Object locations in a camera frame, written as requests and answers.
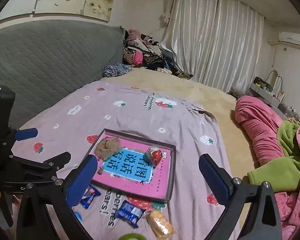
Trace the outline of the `blue oreo packet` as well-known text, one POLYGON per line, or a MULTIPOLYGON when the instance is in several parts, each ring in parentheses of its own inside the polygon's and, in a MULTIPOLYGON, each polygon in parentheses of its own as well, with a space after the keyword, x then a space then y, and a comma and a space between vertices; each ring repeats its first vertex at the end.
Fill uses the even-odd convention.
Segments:
POLYGON ((85 209, 88 209, 89 206, 92 204, 94 198, 100 195, 100 191, 98 191, 98 189, 93 185, 89 184, 81 198, 80 203, 85 209))
POLYGON ((124 200, 120 208, 115 212, 115 218, 129 223, 130 226, 136 229, 138 228, 138 221, 145 214, 145 212, 145 209, 141 209, 124 200))

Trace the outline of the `green fuzzy hair scrunchie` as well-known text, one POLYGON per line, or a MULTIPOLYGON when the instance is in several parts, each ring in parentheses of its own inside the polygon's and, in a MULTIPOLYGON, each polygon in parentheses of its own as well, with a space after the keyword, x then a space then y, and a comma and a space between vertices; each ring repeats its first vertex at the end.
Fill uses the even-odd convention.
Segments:
POLYGON ((128 233, 121 236, 119 240, 147 240, 147 238, 139 233, 128 233))

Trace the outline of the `yellow cracker packet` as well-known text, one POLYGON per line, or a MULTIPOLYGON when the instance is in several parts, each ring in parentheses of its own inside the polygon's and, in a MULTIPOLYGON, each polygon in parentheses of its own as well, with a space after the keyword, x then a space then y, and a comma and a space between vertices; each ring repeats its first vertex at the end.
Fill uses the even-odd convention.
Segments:
POLYGON ((174 228, 171 223, 159 210, 153 210, 146 216, 157 239, 170 239, 174 234, 174 228))

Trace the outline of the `pink strawberry print blanket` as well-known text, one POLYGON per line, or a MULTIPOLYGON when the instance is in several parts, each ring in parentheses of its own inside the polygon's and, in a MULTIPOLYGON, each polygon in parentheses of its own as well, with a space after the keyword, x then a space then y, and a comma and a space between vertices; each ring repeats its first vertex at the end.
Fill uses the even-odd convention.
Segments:
MULTIPOLYGON (((174 145, 171 200, 163 205, 129 199, 148 211, 160 209, 174 228, 173 239, 204 239, 223 212, 221 205, 209 199, 211 190, 198 161, 207 153, 224 169, 230 166, 215 117, 196 103, 97 81, 40 113, 27 126, 38 129, 38 135, 16 142, 13 153, 42 162, 69 152, 70 163, 58 172, 61 178, 94 149, 94 141, 106 128, 174 145)), ((163 196, 169 159, 169 152, 165 152, 156 169, 148 167, 139 155, 118 154, 111 160, 99 161, 95 179, 115 180, 120 190, 101 189, 101 195, 89 208, 74 208, 93 239, 119 239, 133 232, 128 223, 114 217, 115 212, 128 200, 127 190, 163 196)))

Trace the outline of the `brown fuzzy plush toy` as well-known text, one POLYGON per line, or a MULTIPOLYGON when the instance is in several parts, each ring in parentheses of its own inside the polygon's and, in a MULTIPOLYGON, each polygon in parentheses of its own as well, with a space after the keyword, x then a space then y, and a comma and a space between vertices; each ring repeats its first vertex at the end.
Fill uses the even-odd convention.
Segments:
POLYGON ((96 146, 94 154, 98 158, 107 159, 121 151, 122 146, 118 138, 105 137, 96 146))

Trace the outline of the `green fleece garment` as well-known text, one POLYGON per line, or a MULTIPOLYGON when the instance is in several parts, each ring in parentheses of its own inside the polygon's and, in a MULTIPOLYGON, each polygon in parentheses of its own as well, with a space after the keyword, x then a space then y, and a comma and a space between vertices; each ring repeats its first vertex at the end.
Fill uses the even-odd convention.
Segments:
POLYGON ((268 181, 274 192, 298 191, 300 187, 299 135, 298 124, 288 120, 283 121, 277 130, 277 139, 283 150, 283 156, 276 157, 248 172, 249 183, 261 185, 264 181, 268 181))

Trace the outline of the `red wrapped candy ball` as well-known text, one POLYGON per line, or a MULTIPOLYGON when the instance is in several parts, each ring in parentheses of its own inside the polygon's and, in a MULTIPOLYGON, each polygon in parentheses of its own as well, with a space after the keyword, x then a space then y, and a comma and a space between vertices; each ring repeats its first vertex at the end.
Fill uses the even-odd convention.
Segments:
POLYGON ((153 167, 157 167, 162 160, 162 151, 157 146, 151 146, 146 154, 153 167))

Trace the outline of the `pink quilted duvet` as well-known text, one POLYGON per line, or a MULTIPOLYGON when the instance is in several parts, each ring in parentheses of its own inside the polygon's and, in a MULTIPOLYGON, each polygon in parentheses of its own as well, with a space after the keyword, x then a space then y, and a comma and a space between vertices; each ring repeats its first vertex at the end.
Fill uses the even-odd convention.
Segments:
MULTIPOLYGON (((250 138, 260 166, 283 156, 277 130, 285 120, 264 102, 247 95, 240 97, 236 102, 235 120, 250 138)), ((281 219, 282 238, 293 239, 300 230, 300 187, 294 192, 274 193, 281 219)))

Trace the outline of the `grey quilted headboard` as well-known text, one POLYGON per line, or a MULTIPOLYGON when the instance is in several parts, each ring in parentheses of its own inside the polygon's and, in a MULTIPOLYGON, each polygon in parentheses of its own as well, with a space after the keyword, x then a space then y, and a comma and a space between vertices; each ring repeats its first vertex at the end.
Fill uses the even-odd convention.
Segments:
POLYGON ((19 128, 123 59, 120 27, 43 20, 0 29, 0 85, 15 92, 9 124, 19 128))

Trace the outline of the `white side cabinet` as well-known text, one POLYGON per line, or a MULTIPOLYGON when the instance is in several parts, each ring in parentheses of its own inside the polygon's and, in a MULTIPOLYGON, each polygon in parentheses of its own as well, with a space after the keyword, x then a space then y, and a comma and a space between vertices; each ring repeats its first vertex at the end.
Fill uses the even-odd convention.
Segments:
POLYGON ((267 90, 263 89, 260 86, 252 83, 250 85, 251 93, 266 103, 272 110, 275 111, 283 120, 288 118, 294 118, 300 124, 300 115, 296 112, 293 107, 288 107, 280 100, 277 100, 273 94, 269 93, 267 90))

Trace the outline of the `blue patterned cloth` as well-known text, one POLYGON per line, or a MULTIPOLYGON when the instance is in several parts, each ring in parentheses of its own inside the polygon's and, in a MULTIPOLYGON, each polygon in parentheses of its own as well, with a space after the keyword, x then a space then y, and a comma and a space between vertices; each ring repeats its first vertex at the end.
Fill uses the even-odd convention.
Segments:
POLYGON ((127 74, 132 70, 130 65, 116 63, 114 65, 109 65, 104 67, 102 76, 103 77, 118 77, 124 74, 127 74))

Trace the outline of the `pile of clothes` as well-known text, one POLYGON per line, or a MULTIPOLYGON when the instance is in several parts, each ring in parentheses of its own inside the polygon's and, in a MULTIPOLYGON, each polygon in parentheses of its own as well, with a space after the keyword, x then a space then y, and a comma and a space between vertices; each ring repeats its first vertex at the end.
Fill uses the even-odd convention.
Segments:
POLYGON ((159 47, 159 42, 135 29, 123 29, 123 63, 136 68, 174 75, 181 79, 193 80, 192 74, 177 69, 173 54, 159 47))

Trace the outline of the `white striped curtains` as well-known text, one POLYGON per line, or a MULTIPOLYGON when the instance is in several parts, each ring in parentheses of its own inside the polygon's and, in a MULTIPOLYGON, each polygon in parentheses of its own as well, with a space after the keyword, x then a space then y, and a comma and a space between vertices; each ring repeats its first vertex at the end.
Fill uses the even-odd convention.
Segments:
POLYGON ((245 93, 260 55, 264 16, 239 0, 173 0, 161 48, 195 81, 245 93))

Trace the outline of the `white air conditioner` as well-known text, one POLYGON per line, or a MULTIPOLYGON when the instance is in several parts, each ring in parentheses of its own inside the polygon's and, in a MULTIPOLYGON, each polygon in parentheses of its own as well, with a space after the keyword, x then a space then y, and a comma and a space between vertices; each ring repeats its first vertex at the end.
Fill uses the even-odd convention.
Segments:
POLYGON ((278 38, 279 38, 279 42, 287 43, 300 49, 300 34, 279 31, 278 38))

